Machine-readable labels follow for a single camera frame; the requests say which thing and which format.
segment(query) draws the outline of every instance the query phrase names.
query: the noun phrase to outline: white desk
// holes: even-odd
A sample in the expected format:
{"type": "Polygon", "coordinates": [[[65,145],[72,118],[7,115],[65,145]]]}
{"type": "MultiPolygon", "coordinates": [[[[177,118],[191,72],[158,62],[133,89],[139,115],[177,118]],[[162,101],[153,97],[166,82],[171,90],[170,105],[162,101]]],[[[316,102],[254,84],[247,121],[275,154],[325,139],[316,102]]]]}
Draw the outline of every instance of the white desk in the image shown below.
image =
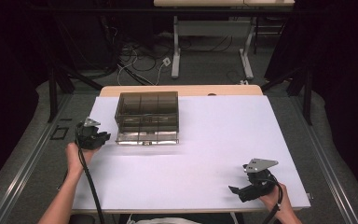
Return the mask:
{"type": "MultiPolygon", "coordinates": [[[[155,7],[291,7],[294,3],[294,0],[154,0],[155,7]]],[[[240,56],[246,78],[253,79],[248,52],[254,29],[252,18],[248,21],[179,21],[174,16],[172,78],[179,77],[180,35],[228,35],[245,37],[240,56]]]]}
{"type": "MultiPolygon", "coordinates": [[[[245,86],[208,86],[206,92],[237,92],[245,86]]],[[[124,87],[139,91],[143,87],[124,87]]],[[[243,212],[265,209],[242,203],[228,185],[250,185],[242,165],[252,158],[276,160],[270,171],[286,184],[294,208],[310,207],[269,100],[263,95],[183,96],[179,87],[180,142],[175,146],[129,147],[115,143],[117,97],[97,97],[90,117],[112,139],[89,166],[101,207],[107,213],[243,212]]],[[[202,90],[200,86],[188,86],[202,90]]],[[[175,86],[157,91],[175,91],[175,86]]],[[[112,91],[103,91],[107,95],[112,91]]],[[[94,212],[82,176],[74,212],[94,212]]]]}

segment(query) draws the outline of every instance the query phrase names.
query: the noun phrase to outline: desk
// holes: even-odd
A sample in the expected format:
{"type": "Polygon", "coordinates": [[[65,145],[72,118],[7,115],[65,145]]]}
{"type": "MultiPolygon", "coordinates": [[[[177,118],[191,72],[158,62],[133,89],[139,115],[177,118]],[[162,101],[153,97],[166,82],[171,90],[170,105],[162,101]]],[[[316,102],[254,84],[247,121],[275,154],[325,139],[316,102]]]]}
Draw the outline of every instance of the desk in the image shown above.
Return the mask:
{"type": "MultiPolygon", "coordinates": [[[[291,7],[294,3],[294,0],[154,0],[155,7],[291,7]]],[[[246,37],[240,56],[246,79],[253,79],[248,52],[254,29],[253,18],[248,21],[179,21],[174,16],[172,78],[179,77],[179,35],[229,35],[246,37]]]]}
{"type": "MultiPolygon", "coordinates": [[[[310,207],[269,100],[257,86],[154,88],[105,87],[91,110],[90,117],[101,122],[100,132],[112,134],[112,140],[101,148],[89,166],[104,212],[265,209],[258,200],[242,203],[228,188],[228,185],[240,188],[250,185],[242,165],[252,158],[278,161],[280,164],[270,171],[289,188],[292,206],[310,207]],[[121,91],[178,91],[179,144],[118,146],[114,141],[117,134],[114,115],[121,91]],[[211,92],[217,95],[205,96],[211,92]]],[[[77,185],[73,210],[96,210],[85,176],[77,185]]]]}

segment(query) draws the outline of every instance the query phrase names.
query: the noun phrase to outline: gray floor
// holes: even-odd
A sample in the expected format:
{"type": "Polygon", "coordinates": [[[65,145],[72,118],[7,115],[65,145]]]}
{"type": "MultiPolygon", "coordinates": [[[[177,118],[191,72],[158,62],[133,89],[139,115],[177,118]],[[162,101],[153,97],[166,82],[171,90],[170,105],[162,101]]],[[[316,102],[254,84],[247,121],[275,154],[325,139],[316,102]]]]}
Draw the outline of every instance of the gray floor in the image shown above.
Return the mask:
{"type": "MultiPolygon", "coordinates": [[[[189,49],[211,49],[222,39],[222,37],[183,39],[179,78],[171,79],[170,67],[164,67],[161,70],[159,84],[240,83],[244,76],[238,53],[238,48],[243,46],[240,39],[234,39],[230,48],[225,51],[185,51],[190,42],[189,49]]],[[[251,84],[265,83],[263,75],[276,41],[276,37],[262,36],[257,54],[250,54],[250,63],[255,75],[251,84]]],[[[228,43],[229,39],[220,46],[220,49],[228,43]]],[[[157,80],[162,59],[166,56],[172,58],[172,52],[166,47],[157,46],[156,52],[162,52],[159,54],[162,57],[157,60],[157,65],[148,72],[139,72],[152,82],[157,80]]],[[[135,65],[137,69],[147,69],[153,65],[153,60],[141,57],[135,65]]],[[[104,85],[117,85],[117,72],[96,81],[104,85]]],[[[34,119],[0,172],[0,223],[36,223],[54,197],[55,188],[62,181],[65,170],[63,148],[68,142],[73,141],[73,128],[88,115],[95,96],[98,95],[97,91],[84,83],[77,80],[74,80],[74,83],[75,94],[60,94],[61,114],[51,124],[47,124],[48,84],[44,83],[38,88],[40,98],[34,119]],[[56,125],[69,128],[67,137],[64,140],[44,140],[48,139],[56,125]],[[13,184],[16,180],[22,180],[22,184],[17,182],[13,184]]],[[[120,83],[137,85],[125,73],[120,75],[120,83]]],[[[287,85],[288,83],[280,84],[265,94],[271,102],[305,189],[314,198],[310,201],[310,209],[297,212],[299,217],[304,223],[358,223],[358,184],[334,147],[324,113],[323,99],[313,93],[311,105],[313,126],[308,126],[298,112],[302,98],[288,97],[284,91],[287,85]]],[[[246,223],[261,223],[266,215],[266,213],[243,214],[246,223]]]]}

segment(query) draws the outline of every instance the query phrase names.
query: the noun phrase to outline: gray carpet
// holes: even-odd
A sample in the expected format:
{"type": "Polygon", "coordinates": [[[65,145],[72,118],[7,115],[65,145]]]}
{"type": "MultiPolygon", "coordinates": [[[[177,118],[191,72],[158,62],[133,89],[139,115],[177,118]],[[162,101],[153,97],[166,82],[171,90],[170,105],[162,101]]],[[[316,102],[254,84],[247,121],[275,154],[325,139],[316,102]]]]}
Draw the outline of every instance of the gray carpet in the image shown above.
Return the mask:
{"type": "MultiPolygon", "coordinates": [[[[183,41],[182,45],[191,41],[192,49],[211,49],[221,39],[221,37],[190,38],[183,41]]],[[[263,85],[265,83],[263,75],[267,69],[269,57],[276,41],[277,38],[262,36],[257,54],[250,54],[250,63],[255,74],[255,79],[251,81],[251,84],[263,85]]],[[[182,51],[179,78],[171,79],[170,67],[163,68],[159,84],[238,84],[243,79],[243,70],[238,53],[238,48],[242,48],[242,44],[241,40],[234,39],[230,48],[222,52],[189,52],[184,50],[182,51]]],[[[162,45],[157,46],[156,52],[162,52],[159,54],[158,64],[165,56],[172,57],[172,50],[162,45]]],[[[136,68],[139,70],[148,69],[151,64],[153,64],[152,59],[142,57],[137,62],[136,68]]],[[[154,82],[157,80],[158,64],[150,71],[139,73],[154,82]]],[[[96,81],[104,85],[117,85],[117,73],[96,79],[96,81]]],[[[74,83],[76,84],[76,92],[70,96],[69,104],[62,109],[57,122],[54,123],[54,125],[69,128],[68,134],[63,140],[47,141],[46,146],[41,150],[42,155],[29,179],[27,179],[25,187],[22,189],[17,201],[7,210],[7,217],[4,218],[3,222],[36,223],[55,196],[56,188],[62,182],[65,171],[64,146],[74,140],[75,125],[89,114],[95,96],[98,95],[97,91],[84,83],[77,80],[74,80],[74,83]]],[[[125,73],[121,75],[120,83],[122,85],[138,85],[125,73]]],[[[321,166],[316,160],[313,150],[314,144],[307,133],[307,127],[304,126],[303,119],[296,112],[298,110],[296,101],[293,100],[293,97],[287,97],[285,94],[286,87],[287,83],[280,84],[266,92],[266,95],[281,126],[282,134],[292,154],[306,192],[312,193],[314,197],[310,201],[312,208],[303,209],[297,213],[304,223],[345,223],[330,186],[326,182],[321,166]]],[[[27,156],[32,152],[43,131],[48,127],[46,124],[48,120],[47,83],[39,87],[38,92],[40,104],[35,112],[34,119],[0,173],[0,203],[5,198],[7,189],[9,189],[17,172],[26,161],[27,156]]],[[[343,183],[343,188],[358,216],[358,184],[335,150],[324,113],[323,99],[316,94],[313,94],[312,97],[311,115],[312,129],[316,132],[324,152],[334,167],[337,178],[343,183]]],[[[266,213],[243,214],[246,223],[261,223],[266,215],[266,213]]]]}

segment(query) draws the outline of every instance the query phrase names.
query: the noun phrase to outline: human arm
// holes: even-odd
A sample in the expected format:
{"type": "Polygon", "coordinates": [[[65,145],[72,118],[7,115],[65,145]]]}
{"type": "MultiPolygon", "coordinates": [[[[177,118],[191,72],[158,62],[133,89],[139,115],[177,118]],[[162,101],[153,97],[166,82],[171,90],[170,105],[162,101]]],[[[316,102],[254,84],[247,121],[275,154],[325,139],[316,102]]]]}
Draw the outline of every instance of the human arm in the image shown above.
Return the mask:
{"type": "MultiPolygon", "coordinates": [[[[92,156],[97,150],[83,149],[86,164],[89,164],[92,156]]],[[[78,147],[75,143],[70,143],[65,149],[68,174],[61,186],[60,191],[51,202],[45,214],[39,220],[39,224],[55,223],[67,224],[71,216],[72,205],[75,198],[76,185],[83,173],[83,165],[78,157],[78,147]]]]}
{"type": "MultiPolygon", "coordinates": [[[[282,224],[301,223],[301,221],[296,216],[293,207],[290,203],[289,196],[287,195],[286,186],[281,183],[279,185],[282,188],[283,198],[282,198],[280,209],[275,214],[275,217],[279,219],[282,224]]],[[[271,211],[278,201],[278,195],[279,195],[279,188],[278,186],[275,186],[274,190],[270,194],[261,196],[259,197],[259,199],[261,202],[263,202],[263,204],[267,207],[267,209],[271,211]]]]}

